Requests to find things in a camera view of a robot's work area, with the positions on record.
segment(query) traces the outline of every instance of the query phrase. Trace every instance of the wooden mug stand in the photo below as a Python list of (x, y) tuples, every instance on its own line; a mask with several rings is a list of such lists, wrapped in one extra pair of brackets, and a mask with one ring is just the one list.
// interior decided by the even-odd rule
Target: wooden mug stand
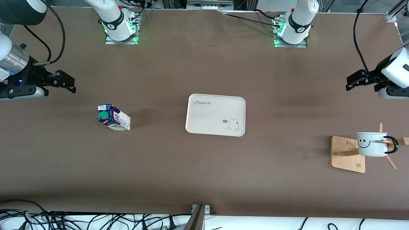
[[(382, 132), (382, 123), (379, 123), (379, 132)], [(409, 138), (400, 138), (397, 140), (399, 147), (409, 145)], [(390, 140), (382, 140), (388, 144), (388, 151), (393, 149)], [(395, 164), (389, 158), (385, 157), (393, 169)], [(350, 171), (365, 172), (365, 156), (358, 153), (358, 141), (355, 139), (332, 136), (331, 138), (331, 166)]]

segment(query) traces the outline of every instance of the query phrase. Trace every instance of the brown tabletop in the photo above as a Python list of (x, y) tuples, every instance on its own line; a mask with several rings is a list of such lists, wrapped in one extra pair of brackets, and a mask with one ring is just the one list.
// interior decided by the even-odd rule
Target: brown tabletop
[[(367, 157), (364, 174), (330, 165), (333, 135), (355, 138), (383, 122), (409, 136), (407, 101), (371, 86), (345, 91), (362, 68), (355, 14), (318, 14), (308, 48), (290, 49), (274, 47), (271, 27), (217, 11), (155, 10), (138, 45), (105, 45), (93, 9), (56, 11), (67, 44), (47, 70), (72, 75), (77, 93), (49, 87), (48, 97), (0, 104), (2, 199), (66, 211), (181, 213), (205, 203), (221, 215), (409, 218), (409, 149), (391, 155), (397, 170), (385, 158)], [(55, 58), (55, 17), (31, 28)], [(46, 59), (22, 26), (12, 38)], [(370, 69), (400, 45), (382, 14), (360, 16), (357, 40)], [(193, 93), (245, 98), (244, 136), (186, 132)], [(104, 103), (130, 115), (132, 130), (100, 124)]]

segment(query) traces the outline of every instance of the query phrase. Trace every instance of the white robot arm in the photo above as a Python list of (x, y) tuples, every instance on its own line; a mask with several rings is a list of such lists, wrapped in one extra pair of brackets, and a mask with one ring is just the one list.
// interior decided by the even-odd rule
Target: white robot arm
[(346, 78), (346, 90), (376, 84), (373, 88), (385, 99), (409, 99), (409, 53), (402, 47), (379, 62), (369, 73), (358, 70)]
[(285, 24), (278, 36), (289, 44), (299, 44), (308, 36), (319, 9), (317, 0), (297, 0), (293, 12), (285, 13)]
[[(97, 11), (111, 39), (123, 41), (135, 33), (135, 13), (121, 9), (113, 0), (84, 1)], [(0, 23), (37, 25), (46, 13), (44, 0), (0, 0)], [(24, 46), (15, 44), (0, 32), (0, 101), (47, 96), (44, 86), (76, 92), (74, 78), (61, 70), (54, 74), (47, 72), (43, 64), (29, 56)]]

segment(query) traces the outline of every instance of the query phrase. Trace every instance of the smiley face mug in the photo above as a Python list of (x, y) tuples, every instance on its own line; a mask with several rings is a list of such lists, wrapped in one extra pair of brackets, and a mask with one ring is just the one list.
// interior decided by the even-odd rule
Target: smiley face mug
[[(388, 144), (381, 140), (391, 139), (393, 150), (388, 151)], [(383, 157), (398, 150), (398, 141), (388, 133), (367, 132), (357, 133), (358, 152), (364, 156)]]

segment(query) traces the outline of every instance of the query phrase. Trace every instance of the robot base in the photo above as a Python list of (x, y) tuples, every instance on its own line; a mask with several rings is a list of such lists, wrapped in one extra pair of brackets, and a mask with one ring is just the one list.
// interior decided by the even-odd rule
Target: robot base
[[(129, 17), (135, 17), (135, 12), (130, 11)], [(141, 21), (142, 21), (142, 14), (139, 14), (137, 18), (134, 20), (131, 20), (130, 23), (130, 29), (134, 30), (135, 33), (131, 34), (129, 38), (123, 40), (123, 41), (115, 41), (112, 38), (110, 38), (106, 32), (106, 37), (105, 37), (105, 44), (114, 44), (114, 45), (137, 45), (138, 44), (138, 39), (139, 39), (139, 30), (141, 29)]]
[(271, 20), (273, 25), (280, 25), (280, 28), (273, 27), (273, 36), (274, 36), (274, 47), (287, 47), (287, 48), (307, 48), (307, 39), (305, 38), (299, 44), (289, 44), (285, 42), (281, 37), (278, 36), (279, 31), (284, 27), (285, 18), (284, 15), (276, 17)]

